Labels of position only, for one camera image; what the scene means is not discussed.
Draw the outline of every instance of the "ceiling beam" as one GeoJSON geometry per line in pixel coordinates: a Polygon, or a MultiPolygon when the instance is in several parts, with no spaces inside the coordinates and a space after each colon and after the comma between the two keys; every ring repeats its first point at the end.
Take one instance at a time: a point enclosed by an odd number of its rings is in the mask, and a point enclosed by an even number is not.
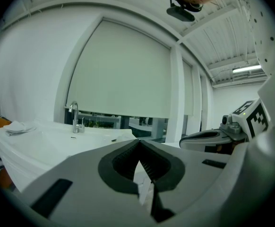
{"type": "Polygon", "coordinates": [[[220,22],[221,19],[225,19],[227,17],[230,17],[230,16],[238,14],[238,13],[239,13],[238,8],[234,7],[233,5],[229,5],[225,8],[222,8],[222,9],[206,16],[204,19],[195,23],[191,27],[187,28],[182,33],[183,37],[177,43],[181,44],[181,43],[183,43],[183,41],[187,40],[191,36],[195,35],[195,33],[205,29],[206,27],[211,26],[214,23],[220,22]]]}
{"type": "MultiPolygon", "coordinates": [[[[256,53],[251,53],[251,54],[247,55],[247,61],[255,60],[255,59],[257,59],[256,53]]],[[[211,65],[208,65],[208,68],[209,68],[209,70],[212,71],[212,70],[215,70],[215,69],[223,69],[223,68],[226,68],[228,66],[232,66],[234,64],[240,64],[240,63],[247,63],[245,61],[245,56],[241,55],[241,56],[238,56],[238,57],[234,57],[234,58],[231,58],[231,59],[220,61],[220,62],[211,64],[211,65]]]]}
{"type": "MultiPolygon", "coordinates": [[[[127,3],[116,1],[116,0],[53,0],[53,1],[49,1],[49,2],[43,2],[38,6],[30,8],[30,12],[33,13],[33,12],[36,12],[38,10],[42,10],[44,8],[48,8],[48,7],[52,7],[52,6],[56,6],[56,5],[61,5],[61,4],[73,4],[73,3],[74,4],[78,4],[78,3],[81,3],[81,4],[105,4],[105,5],[110,5],[110,6],[126,9],[126,10],[132,11],[136,14],[140,14],[143,17],[146,17],[147,19],[149,19],[149,20],[153,21],[154,23],[160,25],[165,30],[167,30],[169,33],[171,33],[173,36],[175,36],[176,38],[179,39],[181,37],[181,35],[172,26],[170,26],[167,23],[163,22],[161,19],[157,18],[152,13],[149,13],[149,12],[143,10],[143,9],[139,9],[139,8],[133,6],[133,5],[129,5],[127,3]]],[[[28,16],[28,11],[18,15],[14,19],[11,19],[8,23],[2,25],[2,27],[0,27],[0,30],[7,29],[9,26],[16,23],[18,20],[26,18],[27,16],[28,16]]],[[[212,78],[213,77],[212,73],[210,72],[210,70],[206,66],[205,62],[201,59],[200,54],[198,54],[196,52],[195,48],[193,48],[186,41],[183,43],[183,46],[186,47],[188,50],[190,50],[193,57],[195,57],[195,59],[199,62],[201,67],[205,70],[207,76],[212,78]]]]}
{"type": "Polygon", "coordinates": [[[239,85],[239,84],[250,83],[250,82],[266,81],[267,79],[268,79],[267,76],[256,77],[256,78],[246,78],[246,79],[237,80],[237,81],[219,83],[219,84],[215,84],[215,85],[212,85],[212,86],[214,88],[228,87],[228,86],[239,85]]]}

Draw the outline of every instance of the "roller blind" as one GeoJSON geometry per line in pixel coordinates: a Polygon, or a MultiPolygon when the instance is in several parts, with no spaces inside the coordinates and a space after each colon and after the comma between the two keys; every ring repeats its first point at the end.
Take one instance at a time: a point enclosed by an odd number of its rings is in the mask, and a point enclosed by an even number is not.
{"type": "Polygon", "coordinates": [[[103,21],[86,44],[67,99],[79,110],[169,118],[170,50],[131,28],[103,21]]]}
{"type": "Polygon", "coordinates": [[[192,69],[183,61],[184,77],[185,77],[185,115],[193,114],[193,83],[192,83],[192,69]]]}

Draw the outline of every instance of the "ceiling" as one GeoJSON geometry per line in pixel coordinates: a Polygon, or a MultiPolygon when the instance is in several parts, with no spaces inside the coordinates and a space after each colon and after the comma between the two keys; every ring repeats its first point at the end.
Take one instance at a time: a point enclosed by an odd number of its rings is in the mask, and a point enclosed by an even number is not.
{"type": "MultiPolygon", "coordinates": [[[[14,0],[5,12],[1,26],[7,27],[32,11],[44,8],[53,0],[14,0]]],[[[267,79],[263,70],[232,73],[233,68],[258,65],[253,38],[237,0],[214,0],[202,11],[193,13],[194,22],[181,22],[166,13],[169,0],[86,0],[87,2],[121,2],[144,11],[156,23],[171,28],[178,44],[184,44],[198,59],[213,87],[259,83],[267,79]]]]}

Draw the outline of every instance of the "white towel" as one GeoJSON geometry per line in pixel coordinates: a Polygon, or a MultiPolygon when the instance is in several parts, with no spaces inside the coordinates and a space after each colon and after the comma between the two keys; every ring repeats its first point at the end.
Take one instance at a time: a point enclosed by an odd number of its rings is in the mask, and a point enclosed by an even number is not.
{"type": "Polygon", "coordinates": [[[24,134],[24,133],[27,133],[27,132],[31,132],[31,131],[25,131],[25,132],[10,132],[10,131],[5,131],[5,133],[6,133],[7,136],[12,136],[12,135],[17,136],[17,135],[21,135],[21,134],[24,134]]]}
{"type": "Polygon", "coordinates": [[[18,122],[14,121],[10,125],[3,126],[4,129],[13,133],[24,133],[36,129],[36,126],[33,122],[18,122]]]}

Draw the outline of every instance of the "black slot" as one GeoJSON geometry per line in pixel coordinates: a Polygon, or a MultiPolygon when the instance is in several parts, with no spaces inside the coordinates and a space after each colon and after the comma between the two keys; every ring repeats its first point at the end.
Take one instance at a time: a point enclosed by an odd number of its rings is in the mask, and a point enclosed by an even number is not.
{"type": "Polygon", "coordinates": [[[65,195],[72,182],[65,179],[57,180],[32,206],[38,214],[48,218],[62,197],[65,195]]]}
{"type": "Polygon", "coordinates": [[[151,207],[151,216],[156,220],[156,222],[162,222],[174,216],[174,213],[169,209],[164,209],[160,196],[158,195],[158,190],[154,188],[153,201],[151,207]]]}
{"type": "Polygon", "coordinates": [[[208,159],[204,160],[202,163],[205,165],[214,166],[214,167],[217,167],[220,169],[224,169],[224,167],[226,166],[226,163],[224,163],[224,162],[213,161],[213,160],[208,160],[208,159]]]}
{"type": "Polygon", "coordinates": [[[219,132],[210,131],[210,132],[199,133],[195,136],[187,136],[185,138],[182,138],[182,140],[207,139],[207,138],[217,137],[219,135],[220,135],[219,132]]]}
{"type": "Polygon", "coordinates": [[[217,146],[205,146],[205,152],[216,153],[217,152],[217,146]]]}

